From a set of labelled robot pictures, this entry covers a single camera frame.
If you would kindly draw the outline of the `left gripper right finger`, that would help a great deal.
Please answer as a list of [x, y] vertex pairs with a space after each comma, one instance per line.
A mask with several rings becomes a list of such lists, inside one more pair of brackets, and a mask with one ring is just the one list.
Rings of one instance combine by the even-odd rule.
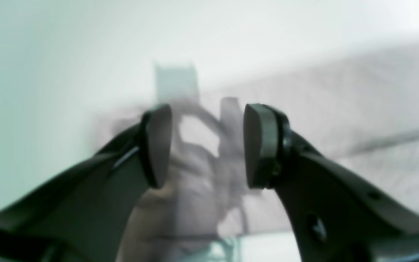
[[419, 214], [324, 157], [286, 114], [248, 103], [243, 143], [248, 186], [275, 191], [303, 262], [419, 262]]

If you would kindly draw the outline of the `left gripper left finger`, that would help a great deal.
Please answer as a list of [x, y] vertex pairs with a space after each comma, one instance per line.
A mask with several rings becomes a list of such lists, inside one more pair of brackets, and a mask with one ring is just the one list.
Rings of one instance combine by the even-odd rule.
[[0, 262], [114, 262], [143, 194], [162, 188], [170, 105], [146, 111], [92, 157], [0, 210]]

